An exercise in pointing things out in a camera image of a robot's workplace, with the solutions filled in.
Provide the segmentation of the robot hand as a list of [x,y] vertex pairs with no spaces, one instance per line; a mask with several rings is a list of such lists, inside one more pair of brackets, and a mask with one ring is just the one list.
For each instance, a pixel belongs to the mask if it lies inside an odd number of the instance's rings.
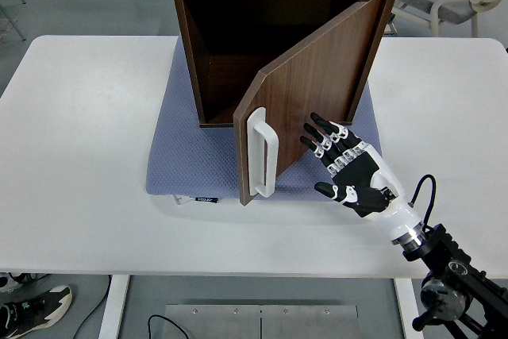
[[300,141],[322,162],[332,183],[314,189],[374,222],[393,244],[418,246],[424,241],[423,222],[405,199],[393,171],[371,145],[352,131],[316,113],[305,131],[313,138]]

